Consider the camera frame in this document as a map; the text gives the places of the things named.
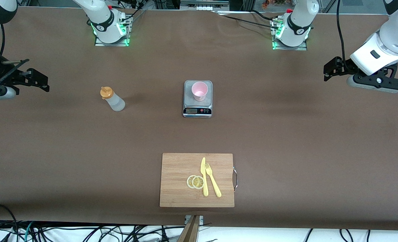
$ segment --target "digital scale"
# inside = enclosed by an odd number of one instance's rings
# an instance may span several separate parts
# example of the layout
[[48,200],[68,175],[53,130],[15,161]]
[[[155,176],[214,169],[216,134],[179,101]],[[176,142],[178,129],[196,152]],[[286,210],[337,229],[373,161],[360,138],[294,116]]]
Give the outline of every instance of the digital scale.
[[208,93],[203,101],[194,99],[191,87],[196,80],[187,80],[184,83],[184,103],[182,115],[186,118],[210,118],[212,116],[212,82],[202,81],[208,86]]

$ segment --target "wooden cutting board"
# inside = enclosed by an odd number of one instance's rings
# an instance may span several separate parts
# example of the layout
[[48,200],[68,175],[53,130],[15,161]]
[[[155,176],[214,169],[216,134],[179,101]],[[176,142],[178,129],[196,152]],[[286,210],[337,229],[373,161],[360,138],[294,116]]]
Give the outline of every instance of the wooden cutting board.
[[[206,175],[209,195],[203,190],[187,186],[191,175],[202,176],[202,158],[212,168],[213,176],[222,196],[217,198],[211,178]],[[233,155],[199,153],[164,153],[161,163],[160,207],[177,208],[233,208]]]

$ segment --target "bottle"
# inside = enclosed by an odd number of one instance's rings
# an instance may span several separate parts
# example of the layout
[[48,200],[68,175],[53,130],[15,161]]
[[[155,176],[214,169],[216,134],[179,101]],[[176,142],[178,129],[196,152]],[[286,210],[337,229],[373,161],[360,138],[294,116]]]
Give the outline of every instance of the bottle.
[[116,95],[111,87],[102,87],[100,95],[102,96],[102,99],[105,99],[108,102],[112,110],[119,112],[124,109],[125,101]]

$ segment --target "lemon slice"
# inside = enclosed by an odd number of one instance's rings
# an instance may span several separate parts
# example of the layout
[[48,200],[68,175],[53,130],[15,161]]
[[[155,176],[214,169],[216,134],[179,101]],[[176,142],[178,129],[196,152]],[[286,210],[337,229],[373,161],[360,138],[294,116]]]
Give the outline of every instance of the lemon slice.
[[196,189],[202,189],[203,187],[203,177],[201,176],[196,176],[195,178],[193,178],[193,187]]
[[196,175],[191,175],[191,176],[189,176],[188,178],[187,178],[187,186],[189,187],[189,188],[193,188],[194,189],[194,186],[193,186],[193,179],[196,177]]

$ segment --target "metal handle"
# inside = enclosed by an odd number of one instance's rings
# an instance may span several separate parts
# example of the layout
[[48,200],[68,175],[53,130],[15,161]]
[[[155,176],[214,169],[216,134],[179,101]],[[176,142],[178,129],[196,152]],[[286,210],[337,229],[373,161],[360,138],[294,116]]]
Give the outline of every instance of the metal handle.
[[234,188],[233,188],[233,192],[235,192],[235,191],[236,191],[236,188],[238,187],[238,173],[236,172],[236,170],[234,169],[234,167],[233,167],[233,172],[234,172],[234,174],[236,175],[236,185],[235,185]]

